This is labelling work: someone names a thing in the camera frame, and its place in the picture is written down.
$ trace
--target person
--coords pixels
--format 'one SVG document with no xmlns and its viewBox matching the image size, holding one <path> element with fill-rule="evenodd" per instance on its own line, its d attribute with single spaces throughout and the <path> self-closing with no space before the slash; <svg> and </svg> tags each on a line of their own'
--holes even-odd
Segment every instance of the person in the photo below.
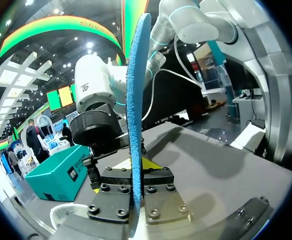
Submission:
<svg viewBox="0 0 292 240">
<path fill-rule="evenodd" d="M 49 153 L 42 148 L 37 135 L 42 139 L 44 139 L 45 135 L 39 127 L 35 126 L 33 119 L 28 120 L 28 126 L 26 130 L 27 146 L 33 150 L 38 162 L 41 164 L 49 158 Z"/>
<path fill-rule="evenodd" d="M 75 146 L 74 142 L 72 141 L 71 130 L 67 127 L 67 124 L 64 122 L 62 129 L 62 135 L 66 138 L 66 140 L 70 143 L 70 146 Z"/>
<path fill-rule="evenodd" d="M 10 159 L 10 165 L 12 165 L 14 170 L 18 173 L 20 179 L 23 179 L 23 176 L 18 165 L 18 158 L 11 147 L 8 148 L 8 159 Z"/>
</svg>

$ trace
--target ceiling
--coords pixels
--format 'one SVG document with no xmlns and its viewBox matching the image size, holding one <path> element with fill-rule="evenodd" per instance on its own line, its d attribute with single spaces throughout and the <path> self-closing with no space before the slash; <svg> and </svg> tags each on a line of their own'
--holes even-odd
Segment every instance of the ceiling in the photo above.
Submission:
<svg viewBox="0 0 292 240">
<path fill-rule="evenodd" d="M 149 1 L 147 12 L 152 15 L 152 25 L 158 16 L 158 6 L 159 0 Z M 5 33 L 0 36 L 0 47 L 7 36 L 23 25 L 55 15 L 72 15 L 93 20 L 109 29 L 122 45 L 121 0 L 19 0 L 11 19 L 3 19 L 6 26 Z M 47 102 L 47 92 L 73 83 L 74 65 L 80 57 L 87 54 L 88 42 L 93 43 L 92 52 L 97 53 L 105 62 L 109 57 L 112 61 L 115 59 L 114 50 L 102 42 L 94 42 L 94 36 L 46 37 L 19 49 L 13 55 L 10 61 L 17 66 L 23 66 L 29 56 L 36 53 L 36 57 L 29 61 L 26 67 L 37 71 L 38 78 L 33 75 L 31 84 L 23 89 L 11 106 L 10 112 L 7 113 L 11 113 L 9 121 L 4 121 L 0 127 L 0 140 L 11 135 L 12 127 L 18 128 Z M 5 97 L 4 92 L 5 87 L 0 86 L 0 104 L 4 100 L 1 99 L 2 96 Z M 57 110 L 53 115 L 57 117 L 64 111 L 74 110 L 75 106 L 71 105 L 66 109 Z"/>
</svg>

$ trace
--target white cable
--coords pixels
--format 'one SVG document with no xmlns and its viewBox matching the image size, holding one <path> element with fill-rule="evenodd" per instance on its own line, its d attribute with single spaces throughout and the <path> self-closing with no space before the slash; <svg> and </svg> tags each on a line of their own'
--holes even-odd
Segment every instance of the white cable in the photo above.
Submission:
<svg viewBox="0 0 292 240">
<path fill-rule="evenodd" d="M 148 109 L 146 115 L 141 119 L 142 121 L 144 121 L 144 120 L 148 117 L 148 115 L 149 115 L 149 113 L 150 113 L 150 111 L 151 111 L 152 105 L 153 105 L 153 103 L 154 103 L 155 79 L 156 79 L 157 74 L 158 74 L 159 72 L 161 72 L 161 71 L 165 71 L 165 72 L 168 72 L 168 73 L 174 74 L 174 75 L 176 75 L 176 76 L 178 76 L 178 77 L 181 77 L 181 78 L 183 78 L 183 79 L 185 79 L 185 80 L 191 82 L 192 84 L 195 84 L 195 85 L 199 86 L 199 83 L 198 83 L 197 81 L 193 81 L 193 80 L 191 80 L 191 79 L 189 79 L 189 78 L 187 78 L 187 77 L 185 77 L 185 76 L 182 76 L 182 75 L 180 75 L 180 74 L 178 74 L 178 73 L 176 73 L 176 72 L 174 72 L 174 71 L 168 70 L 168 69 L 160 69 L 159 71 L 157 71 L 157 72 L 155 73 L 155 75 L 154 75 L 154 77 L 153 77 L 153 79 L 152 79 L 151 102 L 150 102 L 150 106 L 149 106 L 149 109 Z"/>
<path fill-rule="evenodd" d="M 175 39 L 174 39 L 174 49 L 175 49 L 175 54 L 177 57 L 178 62 L 180 63 L 181 67 L 184 69 L 184 71 L 187 73 L 187 75 L 193 80 L 193 81 L 197 81 L 192 75 L 191 73 L 188 71 L 188 69 L 186 68 L 186 66 L 183 64 L 183 62 L 181 61 L 181 58 L 179 56 L 178 53 L 178 48 L 177 48 L 177 41 L 179 40 L 178 36 L 175 35 Z"/>
</svg>

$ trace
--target computer monitor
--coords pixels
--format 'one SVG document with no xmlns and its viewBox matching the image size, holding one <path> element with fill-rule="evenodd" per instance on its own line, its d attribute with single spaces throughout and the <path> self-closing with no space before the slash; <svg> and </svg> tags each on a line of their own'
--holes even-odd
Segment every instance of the computer monitor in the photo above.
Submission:
<svg viewBox="0 0 292 240">
<path fill-rule="evenodd" d="M 255 77 L 241 64 L 227 59 L 225 63 L 233 90 L 258 89 L 260 88 Z"/>
</svg>

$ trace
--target cable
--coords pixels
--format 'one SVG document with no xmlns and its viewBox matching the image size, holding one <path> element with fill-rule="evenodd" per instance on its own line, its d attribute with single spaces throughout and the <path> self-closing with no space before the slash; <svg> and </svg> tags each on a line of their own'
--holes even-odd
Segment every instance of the cable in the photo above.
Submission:
<svg viewBox="0 0 292 240">
<path fill-rule="evenodd" d="M 250 97 L 251 97 L 251 107 L 252 107 L 252 111 L 253 111 L 253 114 L 255 115 L 255 118 L 254 119 L 257 119 L 257 114 L 255 112 L 255 108 L 254 108 L 254 100 L 256 99 L 256 96 L 253 94 L 253 90 L 250 89 Z"/>
<path fill-rule="evenodd" d="M 183 68 L 183 70 L 187 73 L 187 75 L 191 78 L 191 80 L 197 82 L 197 80 L 191 75 L 191 73 L 188 71 L 188 69 L 186 68 L 186 66 L 183 64 L 183 62 L 181 61 L 181 58 L 179 56 L 178 53 L 178 48 L 177 48 L 177 41 L 179 40 L 178 36 L 175 35 L 175 39 L 174 39 L 174 49 L 175 49 L 175 54 L 177 57 L 178 62 L 180 63 L 181 67 Z"/>
<path fill-rule="evenodd" d="M 189 79 L 189 78 L 187 78 L 187 77 L 185 77 L 185 76 L 183 76 L 183 75 L 180 75 L 180 74 L 178 74 L 178 73 L 176 73 L 176 72 L 174 72 L 174 71 L 168 70 L 168 69 L 160 69 L 159 71 L 157 71 L 157 72 L 155 73 L 154 78 L 152 79 L 151 102 L 150 102 L 150 106 L 149 106 L 149 109 L 148 109 L 146 115 L 141 119 L 142 121 L 144 121 L 144 120 L 148 117 L 148 115 L 149 115 L 149 113 L 150 113 L 150 111 L 151 111 L 152 105 L 153 105 L 153 103 L 154 103 L 155 79 L 156 79 L 157 74 L 158 74 L 159 72 L 161 72 L 161 71 L 164 71 L 164 72 L 168 72 L 168 73 L 174 74 L 174 75 L 176 75 L 176 76 L 178 76 L 178 77 L 181 77 L 181 78 L 183 78 L 183 79 L 185 79 L 185 80 L 191 82 L 192 84 L 195 84 L 195 85 L 199 86 L 199 83 L 198 83 L 197 81 L 193 81 L 193 80 L 191 80 L 191 79 Z"/>
</svg>

